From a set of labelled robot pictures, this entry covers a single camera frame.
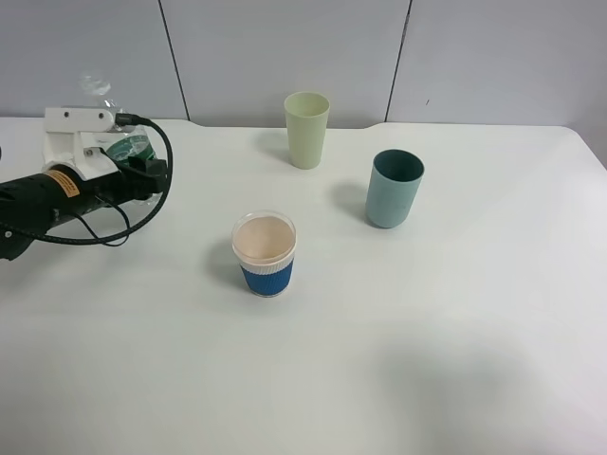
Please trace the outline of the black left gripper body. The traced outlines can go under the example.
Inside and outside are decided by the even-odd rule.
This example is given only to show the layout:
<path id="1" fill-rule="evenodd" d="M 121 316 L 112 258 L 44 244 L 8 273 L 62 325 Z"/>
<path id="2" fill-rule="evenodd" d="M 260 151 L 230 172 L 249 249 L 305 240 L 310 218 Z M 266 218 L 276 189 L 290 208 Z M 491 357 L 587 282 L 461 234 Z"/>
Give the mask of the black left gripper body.
<path id="1" fill-rule="evenodd" d="M 163 159 L 144 161 L 147 171 L 118 165 L 118 171 L 83 181 L 70 168 L 59 165 L 43 173 L 18 178 L 1 185 L 1 258 L 12 261 L 30 244 L 40 241 L 68 246 L 119 246 L 159 212 L 154 208 L 138 223 L 129 221 L 122 205 L 159 193 L 162 206 L 169 189 L 169 166 Z M 114 209 L 125 229 L 101 237 L 94 232 L 84 239 L 50 236 L 48 232 L 98 209 Z"/>

